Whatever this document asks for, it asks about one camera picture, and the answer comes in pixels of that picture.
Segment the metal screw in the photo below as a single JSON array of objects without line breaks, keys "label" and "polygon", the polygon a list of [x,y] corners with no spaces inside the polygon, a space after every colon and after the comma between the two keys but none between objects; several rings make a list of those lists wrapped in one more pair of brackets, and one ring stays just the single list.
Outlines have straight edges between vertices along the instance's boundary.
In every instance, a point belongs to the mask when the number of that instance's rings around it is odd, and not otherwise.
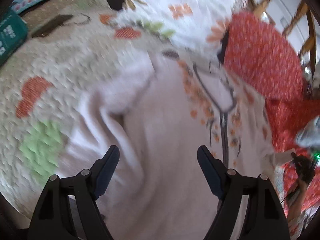
[{"label": "metal screw", "polygon": [[263,180],[267,180],[268,179],[268,176],[266,174],[261,174],[260,175],[260,178],[263,179]]},{"label": "metal screw", "polygon": [[227,170],[227,173],[231,176],[234,176],[236,174],[236,171],[234,169]]},{"label": "metal screw", "polygon": [[84,169],[81,171],[82,176],[87,176],[89,173],[90,173],[90,170],[88,170],[88,169]]},{"label": "metal screw", "polygon": [[54,181],[54,180],[57,179],[57,177],[58,177],[58,176],[55,175],[55,174],[54,174],[54,175],[51,175],[50,178],[49,178],[49,180]]}]

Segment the red fabric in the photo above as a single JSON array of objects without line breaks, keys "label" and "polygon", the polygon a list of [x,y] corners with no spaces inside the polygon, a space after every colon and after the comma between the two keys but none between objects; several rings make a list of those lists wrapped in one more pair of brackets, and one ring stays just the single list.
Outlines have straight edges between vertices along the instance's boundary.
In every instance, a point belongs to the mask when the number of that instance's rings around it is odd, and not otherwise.
[{"label": "red fabric", "polygon": [[[271,25],[251,12],[232,17],[224,64],[266,97],[266,111],[276,152],[295,148],[297,132],[320,114],[320,100],[303,100],[303,78],[299,58],[289,42]],[[293,165],[286,164],[284,189],[297,179]],[[303,210],[320,200],[320,169],[310,184]]]}]

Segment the quilted bedspread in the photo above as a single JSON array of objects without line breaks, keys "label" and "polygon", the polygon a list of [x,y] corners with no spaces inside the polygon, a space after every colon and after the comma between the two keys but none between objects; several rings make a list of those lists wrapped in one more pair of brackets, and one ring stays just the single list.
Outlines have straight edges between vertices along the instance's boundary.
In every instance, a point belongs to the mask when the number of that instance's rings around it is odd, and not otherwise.
[{"label": "quilted bedspread", "polygon": [[[150,9],[151,0],[147,1]],[[209,54],[216,53],[212,44],[220,42],[226,28],[223,17],[231,16],[236,2],[232,0],[228,9],[219,4],[223,13],[215,12],[208,18],[208,33],[201,42],[208,43]],[[176,40],[183,37],[178,23],[192,22],[190,10],[197,19],[202,5],[189,1],[189,8],[182,4],[185,17],[180,11],[177,15],[172,12],[169,5],[166,13],[174,20],[167,18],[164,24],[158,22],[156,14],[150,22],[138,24],[139,15],[144,15],[139,8],[145,6],[143,0],[125,0],[125,7],[136,14],[116,13],[105,0],[51,0],[23,17],[33,33],[58,14],[73,15],[48,36],[30,37],[0,69],[0,191],[14,208],[32,217],[41,190],[65,154],[82,91],[112,78],[124,65],[125,55],[139,60],[128,53],[132,48],[160,52],[172,43],[190,48]],[[201,7],[206,13],[209,8]],[[121,19],[132,19],[134,24],[124,26]]]}]

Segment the teal box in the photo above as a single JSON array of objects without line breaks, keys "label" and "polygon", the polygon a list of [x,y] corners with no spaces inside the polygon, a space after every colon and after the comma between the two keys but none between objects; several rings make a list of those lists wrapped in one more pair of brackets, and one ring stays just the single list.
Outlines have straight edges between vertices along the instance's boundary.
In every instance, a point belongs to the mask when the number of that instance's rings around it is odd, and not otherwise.
[{"label": "teal box", "polygon": [[0,66],[25,42],[28,28],[14,11],[9,11],[0,21]]}]

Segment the zipper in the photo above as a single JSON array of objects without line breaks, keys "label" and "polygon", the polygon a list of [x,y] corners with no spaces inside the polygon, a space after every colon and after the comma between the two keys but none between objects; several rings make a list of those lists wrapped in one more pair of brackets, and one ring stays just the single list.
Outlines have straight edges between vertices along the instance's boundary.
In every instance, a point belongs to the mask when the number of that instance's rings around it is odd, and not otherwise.
[{"label": "zipper", "polygon": [[221,142],[222,142],[222,162],[228,169],[229,166],[229,147],[228,147],[228,116],[226,113],[220,112],[220,126],[221,126]]}]

